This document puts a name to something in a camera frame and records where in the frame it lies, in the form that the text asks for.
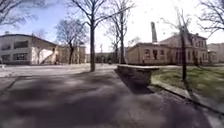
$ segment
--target chimney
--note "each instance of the chimney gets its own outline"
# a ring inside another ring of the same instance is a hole
[[[5,31],[5,35],[8,35],[9,34],[9,31]]]
[[[152,29],[152,42],[157,42],[156,27],[154,22],[151,22],[151,29]]]

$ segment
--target sidewalk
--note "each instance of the sidewalk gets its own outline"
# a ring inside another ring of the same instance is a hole
[[[224,104],[216,103],[215,101],[205,98],[205,97],[198,95],[194,92],[188,92],[181,88],[174,87],[174,86],[171,86],[166,83],[162,83],[162,82],[156,80],[155,78],[152,78],[152,83],[153,83],[153,85],[158,86],[158,87],[162,88],[163,90],[166,90],[170,93],[178,95],[179,97],[186,98],[190,101],[193,101],[193,102],[199,104],[200,106],[205,107],[215,113],[224,115]]]

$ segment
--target roof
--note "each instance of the roof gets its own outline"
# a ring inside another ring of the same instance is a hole
[[[45,41],[45,42],[47,42],[47,43],[49,43],[49,44],[51,44],[51,45],[60,46],[60,45],[58,45],[58,44],[55,44],[55,43],[52,43],[52,42],[50,42],[50,41],[47,41],[47,40],[41,39],[41,38],[39,38],[39,37],[36,37],[36,36],[34,36],[34,35],[26,35],[26,34],[6,34],[6,35],[1,35],[0,38],[2,38],[2,37],[8,37],[8,36],[26,36],[26,37],[31,37],[31,38],[34,37],[34,38],[37,38],[37,39],[39,39],[39,40],[43,40],[43,41]]]
[[[160,47],[168,47],[166,44],[160,44],[160,43],[152,43],[152,42],[148,42],[148,43],[137,43],[136,45],[134,45],[133,47],[130,47],[128,49],[128,51],[131,51],[132,49],[139,47],[139,46],[160,46]]]
[[[207,40],[207,38],[202,37],[202,36],[199,36],[198,34],[192,34],[192,33],[190,33],[190,34],[191,34],[191,36],[194,36],[194,37],[198,37],[198,38],[202,38],[204,40]],[[168,38],[166,38],[166,39],[164,39],[164,40],[162,40],[160,42],[165,42],[165,41],[167,41],[167,40],[169,40],[171,38],[175,38],[175,37],[178,37],[178,36],[179,36],[179,34],[175,34],[175,35],[172,35],[171,37],[168,37]]]

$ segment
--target tree trunk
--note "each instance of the tree trunk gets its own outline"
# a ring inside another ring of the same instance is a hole
[[[125,59],[124,59],[124,22],[123,22],[123,19],[124,19],[124,13],[121,12],[120,14],[120,20],[121,20],[121,64],[125,64]]]
[[[186,64],[186,49],[185,49],[185,39],[184,39],[184,31],[180,30],[181,43],[182,43],[182,80],[186,82],[187,77],[187,64]]]
[[[90,26],[90,71],[95,71],[95,27],[94,21],[92,20]]]
[[[70,48],[70,55],[69,55],[69,60],[68,60],[69,65],[72,64],[73,53],[74,53],[74,48]]]
[[[118,60],[118,47],[116,47],[116,49],[115,49],[115,63],[119,63],[119,60]]]

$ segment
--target white building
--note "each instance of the white building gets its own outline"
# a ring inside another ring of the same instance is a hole
[[[33,35],[0,36],[0,57],[5,64],[53,64],[57,45]]]

